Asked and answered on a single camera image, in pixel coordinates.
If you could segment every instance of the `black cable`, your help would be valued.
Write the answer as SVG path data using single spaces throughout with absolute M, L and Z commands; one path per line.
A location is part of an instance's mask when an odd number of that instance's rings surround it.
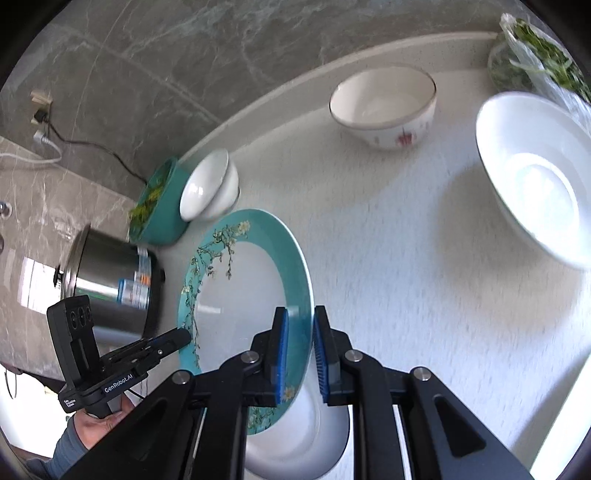
M 15 399 L 17 397 L 17 375 L 14 374 L 14 397 L 12 396 L 12 392 L 10 391 L 10 387 L 8 386 L 8 370 L 4 369 L 4 380 L 6 381 L 6 389 L 8 390 L 8 395 L 10 395 L 11 399 Z
M 51 128 L 51 131 L 55 133 L 56 137 L 59 138 L 61 141 L 63 141 L 64 143 L 70 144 L 70 145 L 83 145 L 85 147 L 95 147 L 98 148 L 99 150 L 102 150 L 103 152 L 108 153 L 109 155 L 115 157 L 117 159 L 117 161 L 121 164 L 121 166 L 127 170 L 127 173 L 129 173 L 132 177 L 135 177 L 138 180 L 141 180 L 144 185 L 148 184 L 148 180 L 146 180 L 145 178 L 143 178 L 141 175 L 138 175 L 137 173 L 134 173 L 133 171 L 131 171 L 129 169 L 129 167 L 127 165 L 125 165 L 125 163 L 123 162 L 123 160 L 121 160 L 121 157 L 119 155 L 117 155 L 117 153 L 115 153 L 114 151 L 112 151 L 110 148 L 105 147 L 104 145 L 98 144 L 98 143 L 94 143 L 94 142 L 87 142 L 85 140 L 68 140 L 67 138 L 62 137 L 59 132 L 56 130 L 56 127 L 53 126 L 53 124 L 51 123 L 51 121 L 49 119 L 45 119 L 47 125 L 49 125 L 49 128 Z
M 133 393 L 133 395 L 135 395 L 138 398 L 141 398 L 142 400 L 145 400 L 146 397 L 143 397 L 142 395 L 140 395 L 139 393 L 134 392 L 133 390 L 131 390 L 130 388 L 127 390 L 128 392 Z

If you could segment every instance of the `stainless steel pot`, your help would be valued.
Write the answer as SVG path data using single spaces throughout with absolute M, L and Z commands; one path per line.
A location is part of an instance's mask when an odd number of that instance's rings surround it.
M 88 295 L 96 341 L 123 346 L 154 336 L 160 315 L 164 270 L 153 252 L 93 230 L 72 243 L 61 280 L 61 297 Z

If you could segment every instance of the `teal bowl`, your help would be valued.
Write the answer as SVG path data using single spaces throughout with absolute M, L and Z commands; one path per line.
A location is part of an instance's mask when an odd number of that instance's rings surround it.
M 148 186 L 142 191 L 138 204 L 146 199 L 149 191 L 159 183 L 167 171 L 168 178 L 162 195 L 144 227 L 142 229 L 129 227 L 129 239 L 133 243 L 170 245 L 180 238 L 189 225 L 182 220 L 178 211 L 189 173 L 180 167 L 177 158 L 169 158 L 154 172 L 148 181 Z

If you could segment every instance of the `white cable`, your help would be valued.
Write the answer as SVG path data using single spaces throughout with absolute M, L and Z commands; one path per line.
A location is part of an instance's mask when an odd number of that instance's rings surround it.
M 3 152 L 3 153 L 0 153 L 0 158 L 9 157 L 9 158 L 14 158 L 15 160 L 20 160 L 20 161 L 27 162 L 27 163 L 36 163 L 36 164 L 57 163 L 61 160 L 61 148 L 58 147 L 54 142 L 49 140 L 47 138 L 47 136 L 41 130 L 37 130 L 37 132 L 35 132 L 35 135 L 33 135 L 33 140 L 39 144 L 44 144 L 44 145 L 50 146 L 58 153 L 59 156 L 56 158 L 50 158 L 49 160 L 36 160 L 34 158 L 22 157 L 20 155 L 16 155 L 16 154 L 10 153 L 10 152 Z

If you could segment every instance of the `marble wall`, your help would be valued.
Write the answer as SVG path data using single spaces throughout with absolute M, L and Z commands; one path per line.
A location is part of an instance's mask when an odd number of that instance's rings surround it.
M 117 151 L 144 176 L 284 82 L 399 38 L 498 30 L 518 0 L 72 0 L 0 92 L 0 134 L 32 146 L 33 89 L 68 137 Z M 69 148 L 72 171 L 130 197 L 110 156 Z
M 61 378 L 45 316 L 59 301 L 53 268 L 64 264 L 87 223 L 125 239 L 134 203 L 59 166 L 17 162 L 6 153 L 38 158 L 0 137 L 0 200 L 13 208 L 9 218 L 0 219 L 0 361 Z M 27 274 L 29 267 L 34 274 Z

